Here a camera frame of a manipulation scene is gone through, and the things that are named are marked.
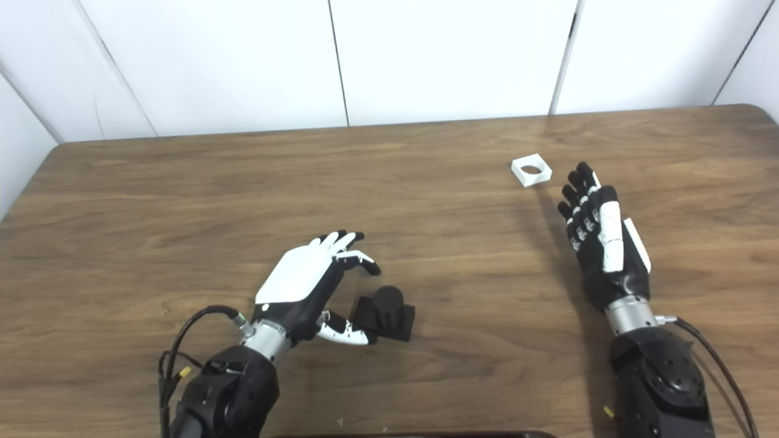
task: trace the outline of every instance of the yellow connector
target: yellow connector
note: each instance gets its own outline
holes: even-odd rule
[[[178,372],[178,377],[180,379],[183,379],[183,378],[187,377],[187,374],[189,374],[190,371],[192,371],[192,368],[186,367],[183,370]]]
[[[611,417],[612,419],[613,419],[614,417],[616,417],[616,416],[617,416],[617,415],[614,413],[614,411],[612,411],[612,410],[611,410],[611,409],[610,409],[608,406],[604,406],[604,407],[603,407],[603,412],[605,412],[605,413],[606,413],[606,415],[608,415],[608,416],[609,416],[609,417]]]

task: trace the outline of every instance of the black cylinder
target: black cylinder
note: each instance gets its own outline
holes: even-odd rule
[[[400,330],[403,326],[403,292],[395,286],[383,286],[373,295],[376,319],[384,330]]]

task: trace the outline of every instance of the white wall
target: white wall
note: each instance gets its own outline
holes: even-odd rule
[[[0,76],[0,218],[56,145],[33,112]]]
[[[81,2],[161,136],[346,126],[327,2]]]
[[[585,0],[555,113],[709,105],[770,0]]]
[[[0,0],[0,76],[57,143],[711,104],[769,3]],[[718,103],[776,117],[776,15]],[[13,114],[5,208],[51,148]]]
[[[77,3],[0,0],[0,63],[58,141],[154,135]]]
[[[774,5],[716,104],[753,104],[779,122],[779,6]]]
[[[575,0],[332,0],[352,125],[543,115]]]

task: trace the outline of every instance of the black arm joint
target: black arm joint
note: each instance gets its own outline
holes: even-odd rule
[[[257,438],[278,397],[273,364],[251,348],[230,347],[212,357],[184,389],[171,437]]]
[[[612,342],[623,436],[712,438],[703,375],[683,339],[660,327]]]

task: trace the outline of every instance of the fingertip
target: fingertip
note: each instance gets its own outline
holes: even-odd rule
[[[576,171],[583,176],[588,176],[593,173],[592,168],[590,167],[589,164],[587,164],[586,161],[581,161],[579,164],[577,164]]]
[[[579,173],[578,173],[578,172],[576,172],[576,171],[571,171],[571,172],[568,174],[568,181],[571,183],[571,185],[573,185],[573,186],[577,186],[577,185],[581,184],[581,182],[582,182],[582,177],[579,175]]]
[[[359,231],[353,231],[350,234],[352,234],[354,237],[352,238],[352,240],[349,241],[349,243],[347,243],[347,245],[346,245],[347,249],[351,248],[351,246],[354,245],[354,243],[356,241],[362,240],[362,239],[365,238],[365,234],[363,234],[363,233],[361,233]]]
[[[375,345],[379,341],[379,337],[370,330],[362,329],[362,333],[365,334],[365,338],[368,339],[368,345]]]
[[[598,202],[600,202],[601,205],[611,201],[619,201],[617,199],[617,190],[611,185],[604,185],[601,187],[601,189],[598,190],[597,197]]]
[[[371,274],[372,276],[381,275],[382,274],[382,268],[379,267],[376,263],[368,263],[365,265],[365,270],[368,271],[368,274]]]
[[[566,221],[569,220],[571,217],[573,217],[573,210],[571,210],[571,206],[568,205],[565,201],[560,201],[559,204],[557,204],[557,211],[560,212],[563,219]]]
[[[565,185],[562,188],[562,195],[568,200],[568,202],[575,206],[579,203],[579,197],[576,195],[576,190],[570,185]]]

